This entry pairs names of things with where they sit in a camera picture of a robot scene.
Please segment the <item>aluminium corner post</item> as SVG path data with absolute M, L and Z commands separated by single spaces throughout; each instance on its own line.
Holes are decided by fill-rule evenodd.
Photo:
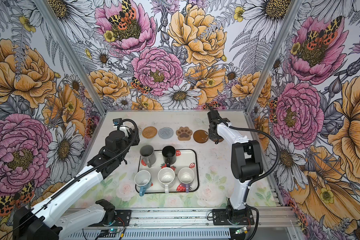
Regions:
M 53 35 L 56 37 L 56 40 L 59 42 L 60 46 L 62 47 L 67 58 L 72 64 L 74 70 L 76 71 L 77 75 L 80 77 L 81 81 L 83 82 L 83 85 L 85 86 L 94 104 L 99 110 L 100 115 L 104 117 L 106 115 L 106 108 L 104 107 L 98 93 L 94 89 L 83 65 L 78 59 L 76 52 L 74 51 L 72 45 L 70 44 L 69 39 L 65 34 L 65 31 L 63 30 L 63 27 L 59 24 L 58 19 L 56 18 L 48 1 L 35 1 L 35 5 L 40 11 L 41 15 L 44 17 L 45 22 L 50 27 L 50 30 L 53 32 Z
M 254 88 L 254 92 L 252 93 L 252 95 L 250 97 L 249 103 L 247 104 L 246 113 L 248 115 L 251 113 L 252 109 L 254 108 L 255 103 L 257 102 L 257 99 L 260 96 L 261 90 L 263 89 L 264 85 L 267 82 L 267 78 L 271 71 L 272 65 L 279 54 L 279 50 L 281 49 L 282 44 L 284 43 L 288 32 L 293 27 L 294 21 L 298 15 L 298 12 L 299 12 L 302 4 L 303 4 L 303 1 L 301 1 L 301 0 L 292 1 L 290 4 L 290 7 L 287 11 L 287 14 L 286 14 L 284 22 L 281 26 L 281 29 L 275 38 L 275 42 L 274 42 L 272 49 L 267 57 L 265 65 L 261 71 L 261 74 L 259 76 L 259 81 L 258 81 L 256 87 Z

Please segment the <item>aluminium front rail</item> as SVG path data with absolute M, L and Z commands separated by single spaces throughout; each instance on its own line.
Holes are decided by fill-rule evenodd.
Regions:
M 298 220 L 291 207 L 257 207 L 259 228 L 297 227 Z M 134 229 L 158 228 L 239 228 L 251 226 L 248 220 L 256 221 L 256 213 L 239 221 L 219 220 L 212 208 L 134 208 L 120 224 Z

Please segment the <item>white lilac handled mug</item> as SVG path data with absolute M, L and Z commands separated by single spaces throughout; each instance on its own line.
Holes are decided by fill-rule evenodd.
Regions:
M 195 179 L 195 173 L 191 168 L 182 168 L 178 173 L 179 181 L 185 186 L 186 193 L 189 193 L 190 186 Z

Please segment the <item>white speckled mug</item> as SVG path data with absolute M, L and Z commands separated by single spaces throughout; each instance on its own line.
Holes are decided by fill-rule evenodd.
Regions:
M 158 172 L 158 181 L 164 188 L 164 192 L 169 194 L 170 188 L 172 188 L 175 184 L 176 174 L 175 171 L 171 168 L 163 168 Z

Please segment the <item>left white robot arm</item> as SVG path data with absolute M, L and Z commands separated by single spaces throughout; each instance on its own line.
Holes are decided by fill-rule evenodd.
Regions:
M 115 207 L 107 200 L 64 216 L 66 210 L 92 187 L 105 180 L 122 162 L 132 146 L 139 144 L 137 124 L 119 119 L 116 129 L 105 139 L 105 146 L 75 177 L 40 203 L 18 210 L 13 217 L 14 240 L 58 240 L 85 227 L 111 226 L 116 220 Z

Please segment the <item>cork paw print coaster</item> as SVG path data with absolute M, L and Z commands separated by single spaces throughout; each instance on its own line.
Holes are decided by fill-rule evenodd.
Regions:
M 180 127 L 175 133 L 179 141 L 189 141 L 193 135 L 189 127 Z

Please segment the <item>grey-blue woven round coaster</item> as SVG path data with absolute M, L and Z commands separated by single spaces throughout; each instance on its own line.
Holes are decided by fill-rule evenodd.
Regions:
M 164 127 L 158 131 L 158 136 L 164 140 L 170 139 L 173 136 L 173 134 L 174 131 L 170 127 Z

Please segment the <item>white strawberry serving tray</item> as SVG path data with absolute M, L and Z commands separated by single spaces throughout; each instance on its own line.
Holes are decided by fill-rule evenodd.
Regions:
M 198 159 L 194 150 L 176 151 L 176 162 L 169 167 L 161 150 L 154 151 L 156 162 L 148 166 L 140 157 L 135 189 L 141 195 L 192 193 L 199 189 Z

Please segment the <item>right aluminium corner post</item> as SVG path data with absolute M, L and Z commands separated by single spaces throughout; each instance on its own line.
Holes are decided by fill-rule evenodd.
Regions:
M 274 42 L 272 49 L 267 57 L 265 65 L 261 71 L 261 74 L 259 76 L 259 81 L 258 81 L 256 87 L 254 88 L 254 92 L 252 93 L 252 95 L 250 97 L 249 103 L 247 104 L 246 113 L 248 115 L 251 113 L 252 109 L 254 108 L 255 103 L 257 102 L 257 99 L 260 96 L 261 90 L 263 89 L 264 85 L 267 82 L 267 78 L 271 71 L 272 65 L 279 54 L 279 50 L 281 49 L 282 44 L 284 43 L 288 32 L 293 27 L 294 21 L 298 15 L 298 12 L 299 12 L 302 4 L 303 4 L 303 1 L 301 1 L 301 0 L 292 1 L 290 4 L 290 7 L 287 11 L 287 14 L 286 14 L 284 22 L 281 26 L 281 29 L 275 38 L 275 42 Z

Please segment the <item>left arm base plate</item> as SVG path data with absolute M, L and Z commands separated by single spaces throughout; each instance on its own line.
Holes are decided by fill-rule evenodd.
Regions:
M 131 220 L 132 210 L 114 210 L 108 214 L 107 226 L 128 227 Z

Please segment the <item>rattan wicker round coaster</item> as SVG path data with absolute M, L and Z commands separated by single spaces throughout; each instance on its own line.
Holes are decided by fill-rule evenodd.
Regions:
M 157 135 L 157 132 L 157 128 L 149 126 L 142 130 L 142 136 L 146 139 L 152 139 Z

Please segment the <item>blue floral mug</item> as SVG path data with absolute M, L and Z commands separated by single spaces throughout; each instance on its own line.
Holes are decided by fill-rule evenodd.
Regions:
M 146 191 L 151 187 L 151 174 L 147 170 L 139 171 L 135 177 L 134 182 L 138 188 L 139 196 L 143 197 Z

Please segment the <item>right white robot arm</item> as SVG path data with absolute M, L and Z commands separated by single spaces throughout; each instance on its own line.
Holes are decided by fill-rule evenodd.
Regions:
M 240 132 L 254 132 L 253 129 L 232 126 L 227 118 L 222 118 L 219 112 L 210 105 L 209 137 L 218 144 L 221 141 L 231 145 L 231 170 L 236 179 L 234 192 L 228 200 L 227 209 L 231 213 L 243 211 L 247 208 L 247 197 L 251 187 L 251 181 L 263 173 L 263 161 L 260 143 L 250 140 Z

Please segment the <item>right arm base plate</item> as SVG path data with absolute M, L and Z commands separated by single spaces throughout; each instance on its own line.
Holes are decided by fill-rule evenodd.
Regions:
M 242 210 L 213 209 L 212 218 L 215 226 L 253 226 L 255 224 L 254 215 L 249 208 Z

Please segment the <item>scratched brown wooden round coaster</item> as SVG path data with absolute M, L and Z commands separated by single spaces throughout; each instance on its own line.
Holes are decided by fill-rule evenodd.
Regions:
M 209 134 L 204 130 L 197 130 L 194 132 L 193 138 L 197 143 L 204 144 L 209 140 Z

